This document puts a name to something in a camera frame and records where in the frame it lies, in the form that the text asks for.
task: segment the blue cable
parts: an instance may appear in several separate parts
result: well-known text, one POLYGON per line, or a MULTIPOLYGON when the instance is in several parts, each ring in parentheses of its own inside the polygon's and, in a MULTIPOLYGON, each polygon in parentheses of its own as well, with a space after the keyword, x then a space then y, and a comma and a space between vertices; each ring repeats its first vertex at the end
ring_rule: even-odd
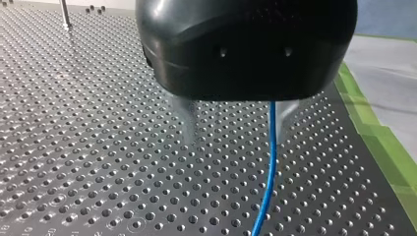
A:
POLYGON ((275 177, 276 169, 276 120, 275 120, 275 102, 269 103, 269 173, 267 181, 267 189, 264 193, 264 199, 262 201, 261 209, 255 221, 254 228, 252 229, 252 236, 258 236, 261 232, 262 225, 264 223, 265 216, 268 211, 270 197, 273 192, 273 179, 275 177))

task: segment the green tape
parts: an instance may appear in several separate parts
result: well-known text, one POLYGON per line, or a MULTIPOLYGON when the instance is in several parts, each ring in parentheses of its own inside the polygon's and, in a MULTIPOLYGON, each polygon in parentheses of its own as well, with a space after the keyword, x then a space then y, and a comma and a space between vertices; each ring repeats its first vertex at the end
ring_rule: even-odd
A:
POLYGON ((401 171, 406 179, 408 186, 417 188, 417 165, 410 154, 404 149, 401 142, 394 134, 378 136, 382 146, 387 151, 396 168, 401 171))
POLYGON ((403 205, 405 212, 410 218, 414 228, 417 229, 417 194, 413 189, 391 185, 399 202, 403 205))
POLYGON ((339 75, 341 77, 341 81, 343 82, 346 88, 347 93, 350 96, 364 96, 356 82, 353 80, 352 74, 350 74, 350 71, 347 68, 346 64, 343 63, 340 66, 339 75))
POLYGON ((363 96, 349 96, 354 109, 357 111, 361 122, 364 124, 380 125, 377 115, 372 110, 368 100, 363 96))
POLYGON ((368 147, 375 161, 380 166, 388 182, 391 185, 409 187, 404 176, 398 168, 394 168, 394 162, 390 158, 386 149, 381 145, 380 140, 375 136, 362 135, 362 140, 368 147))
POLYGON ((402 41, 415 41, 415 38, 408 38, 408 37, 395 37, 395 36, 382 36, 382 35, 371 35, 365 33, 355 33, 357 36, 366 36, 366 37, 376 37, 376 38, 385 38, 385 39, 395 39, 395 40, 402 40, 402 41))
POLYGON ((335 85, 356 131, 380 166, 417 231, 417 164, 395 137, 382 126, 345 64, 335 85))

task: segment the metal pin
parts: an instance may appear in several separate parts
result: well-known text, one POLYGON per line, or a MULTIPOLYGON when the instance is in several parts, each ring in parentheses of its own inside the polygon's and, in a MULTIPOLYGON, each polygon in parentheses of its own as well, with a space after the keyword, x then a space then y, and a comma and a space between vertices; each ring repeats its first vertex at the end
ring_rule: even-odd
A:
POLYGON ((71 23, 70 23, 70 17, 68 16, 68 9, 67 9, 67 2, 66 0, 59 0, 60 4, 61 4, 61 10, 62 10, 62 18, 64 20, 64 29, 65 30, 69 30, 71 27, 71 23))

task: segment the perforated metal table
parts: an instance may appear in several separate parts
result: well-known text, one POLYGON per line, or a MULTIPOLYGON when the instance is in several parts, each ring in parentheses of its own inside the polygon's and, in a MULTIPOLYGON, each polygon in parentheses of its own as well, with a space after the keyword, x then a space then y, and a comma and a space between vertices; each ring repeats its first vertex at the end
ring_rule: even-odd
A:
MULTIPOLYGON (((0 235, 250 235, 264 102, 198 102, 197 142, 132 12, 0 7, 0 235)), ((416 235, 333 85, 284 122, 262 235, 416 235)))

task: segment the black plastic housing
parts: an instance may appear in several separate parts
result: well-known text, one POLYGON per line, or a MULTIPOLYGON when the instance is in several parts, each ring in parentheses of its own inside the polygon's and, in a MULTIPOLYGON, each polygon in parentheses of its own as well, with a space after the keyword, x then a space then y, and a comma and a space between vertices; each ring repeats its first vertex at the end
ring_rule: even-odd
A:
POLYGON ((156 80, 202 100, 287 100, 337 74, 356 26, 356 0, 138 0, 156 80))

